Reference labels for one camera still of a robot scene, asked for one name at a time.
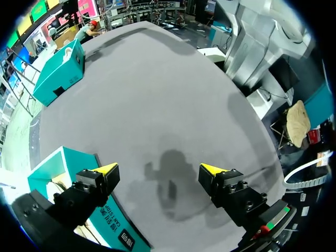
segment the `desk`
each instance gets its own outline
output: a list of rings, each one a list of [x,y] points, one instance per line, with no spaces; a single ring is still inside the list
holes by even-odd
[[[118,162],[114,193],[154,251],[234,249],[245,231],[211,203],[199,164],[249,175],[269,204],[285,192],[276,150],[246,98],[192,46],[148,22],[83,48],[84,78],[41,112],[41,158],[64,145]]]
[[[201,54],[209,58],[213,63],[224,61],[226,55],[218,47],[209,47],[197,49]]]

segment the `white robot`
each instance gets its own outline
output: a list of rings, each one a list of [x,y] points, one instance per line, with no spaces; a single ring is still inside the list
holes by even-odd
[[[224,70],[238,87],[252,89],[282,55],[310,55],[314,41],[285,0],[217,0],[232,24]]]

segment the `teal cardboard box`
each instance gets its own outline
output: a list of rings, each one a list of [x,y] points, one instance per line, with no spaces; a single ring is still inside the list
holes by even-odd
[[[63,60],[66,48],[72,53]],[[65,90],[83,78],[85,53],[78,39],[73,40],[55,53],[44,65],[35,85],[33,96],[44,106],[51,104]]]
[[[62,146],[31,171],[28,176],[28,184],[31,191],[37,190],[47,198],[46,185],[54,177],[65,173],[67,184],[71,185],[76,180],[76,173],[83,169],[92,170],[98,167],[94,155]],[[109,197],[104,207],[97,207],[94,210],[89,221],[95,229],[94,233],[100,236],[100,242],[104,246],[132,252],[150,251],[148,242],[134,224],[131,225],[128,222],[112,196]]]

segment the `bolt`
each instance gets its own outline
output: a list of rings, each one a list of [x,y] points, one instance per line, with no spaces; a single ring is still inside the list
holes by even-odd
[[[242,184],[241,186],[242,186],[243,189],[245,189],[248,185],[248,183],[246,181],[242,181],[241,184]]]
[[[88,192],[90,190],[90,187],[88,185],[84,185],[83,188],[85,192]]]
[[[73,205],[74,205],[74,202],[73,202],[73,201],[68,201],[68,202],[67,202],[67,204],[68,204],[68,206],[70,206],[70,207],[71,207],[71,206],[73,206]]]
[[[262,194],[261,194],[261,197],[262,197],[264,200],[266,200],[266,199],[267,199],[267,194],[266,194],[266,193],[262,193]]]
[[[246,202],[246,208],[249,210],[251,207],[253,207],[253,202],[252,201],[247,201]]]
[[[37,211],[38,209],[38,205],[37,204],[33,204],[33,211]]]
[[[29,210],[24,210],[23,211],[23,216],[28,217],[29,214],[30,214]]]
[[[235,190],[236,190],[236,187],[235,187],[235,186],[233,186],[233,185],[229,186],[229,191],[230,191],[230,193],[234,193]]]

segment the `person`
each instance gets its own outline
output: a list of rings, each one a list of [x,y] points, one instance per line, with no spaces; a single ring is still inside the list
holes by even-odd
[[[32,64],[37,58],[38,56],[33,56],[33,53],[31,51],[29,52],[29,63],[30,64]]]
[[[52,25],[48,25],[48,35],[52,38],[52,40],[56,39],[56,28]]]
[[[83,44],[92,39],[93,36],[102,34],[101,32],[93,31],[96,27],[97,27],[97,21],[92,20],[88,25],[83,26],[77,32],[77,34],[75,35],[75,39],[78,38],[79,42]]]

